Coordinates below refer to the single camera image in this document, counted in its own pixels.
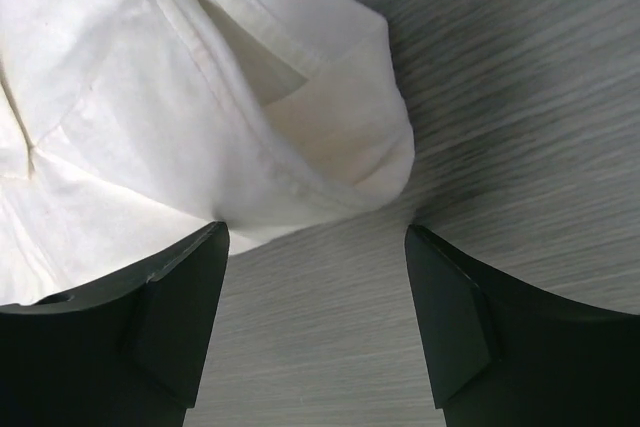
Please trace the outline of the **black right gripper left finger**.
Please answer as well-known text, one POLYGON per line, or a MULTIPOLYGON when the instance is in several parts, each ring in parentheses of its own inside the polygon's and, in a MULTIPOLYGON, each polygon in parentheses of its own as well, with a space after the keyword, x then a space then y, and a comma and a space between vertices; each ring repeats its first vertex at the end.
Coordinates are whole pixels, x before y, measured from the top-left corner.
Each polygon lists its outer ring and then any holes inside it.
POLYGON ((5 426, 180 426, 197 399, 229 233, 171 247, 31 306, 1 309, 5 426))

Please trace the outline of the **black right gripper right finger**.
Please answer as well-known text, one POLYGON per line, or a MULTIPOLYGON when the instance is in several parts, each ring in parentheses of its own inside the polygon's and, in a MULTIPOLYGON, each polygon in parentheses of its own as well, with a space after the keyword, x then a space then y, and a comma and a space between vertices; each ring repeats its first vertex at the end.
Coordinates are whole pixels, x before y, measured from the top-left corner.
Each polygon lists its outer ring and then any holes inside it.
POLYGON ((413 224, 406 264, 449 426, 635 426, 639 319, 552 294, 413 224))

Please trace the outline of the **cream white t shirt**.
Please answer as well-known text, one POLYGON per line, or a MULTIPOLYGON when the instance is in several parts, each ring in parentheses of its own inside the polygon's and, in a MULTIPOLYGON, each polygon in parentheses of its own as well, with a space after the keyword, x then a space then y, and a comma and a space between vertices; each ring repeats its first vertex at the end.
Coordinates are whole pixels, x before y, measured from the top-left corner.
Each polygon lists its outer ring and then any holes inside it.
POLYGON ((212 222, 240 254, 394 201, 414 162, 356 0, 1 0, 1 301, 212 222))

